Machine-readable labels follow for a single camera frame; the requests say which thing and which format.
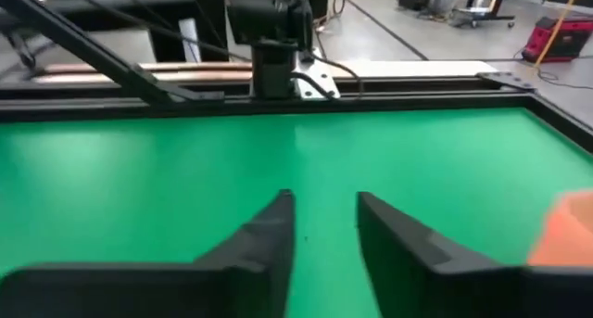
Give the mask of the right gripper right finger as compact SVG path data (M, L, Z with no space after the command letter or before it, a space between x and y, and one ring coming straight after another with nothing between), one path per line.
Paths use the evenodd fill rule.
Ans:
M593 318L593 269L506 265L369 192L360 251L382 318Z

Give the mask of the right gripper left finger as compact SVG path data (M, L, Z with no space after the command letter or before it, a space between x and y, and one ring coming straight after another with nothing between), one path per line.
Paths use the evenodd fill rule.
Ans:
M191 262L45 262L0 278L0 318L284 318L296 242L285 189Z

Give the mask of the orange plastic bin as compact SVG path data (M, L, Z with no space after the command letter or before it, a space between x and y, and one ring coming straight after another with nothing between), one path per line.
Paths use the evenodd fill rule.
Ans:
M593 267L593 191L567 193L556 201L527 262Z

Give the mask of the green table mat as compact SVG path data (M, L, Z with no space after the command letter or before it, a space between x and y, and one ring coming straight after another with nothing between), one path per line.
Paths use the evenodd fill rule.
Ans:
M290 318L378 318L360 257L367 191L524 262L593 156L522 108L0 125L0 277L46 261L188 262L278 191L296 196Z

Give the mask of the wooden table side board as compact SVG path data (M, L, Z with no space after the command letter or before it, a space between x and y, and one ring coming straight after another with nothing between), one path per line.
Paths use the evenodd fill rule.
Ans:
M343 66L361 78L473 77L497 69L478 60L433 61L344 61ZM143 63L141 68L167 82L248 81L251 65L246 62ZM87 64L54 64L32 77L36 83L103 83L109 78Z

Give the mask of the black standing desk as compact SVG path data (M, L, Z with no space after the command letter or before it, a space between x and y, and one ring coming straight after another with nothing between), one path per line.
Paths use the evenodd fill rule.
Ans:
M465 7L454 7L449 17L449 25L455 28L476 28L483 21L506 21L507 27L515 25L513 15L500 15L499 10L504 0L491 0L488 6L480 6L477 0L467 0Z

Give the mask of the red and black box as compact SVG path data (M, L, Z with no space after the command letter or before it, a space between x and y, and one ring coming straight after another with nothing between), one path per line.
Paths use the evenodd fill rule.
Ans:
M536 63L551 37L557 19L542 17L535 24L529 39L521 54L524 60ZM561 27L551 43L542 63L569 62L578 57L593 34L593 18L568 18L561 23Z

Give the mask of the black table frame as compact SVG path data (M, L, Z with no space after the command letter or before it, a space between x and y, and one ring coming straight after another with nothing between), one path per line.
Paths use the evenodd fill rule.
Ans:
M216 117L258 114L524 108L593 155L593 127L554 105L534 87L509 72L464 77L370 77L361 85L351 77L336 80L335 100L301 95L289 100L257 100L247 71L191 71L171 77L188 97L169 107L147 105L139 96L97 73L68 71L66 81L13 83L0 87L0 124Z

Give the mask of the black diagonal frame strut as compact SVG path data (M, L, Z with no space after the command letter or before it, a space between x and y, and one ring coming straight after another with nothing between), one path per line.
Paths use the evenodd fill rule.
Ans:
M223 94L195 93L159 81L140 67L128 64L38 0L0 0L0 7L118 84L121 108L206 110L225 104Z

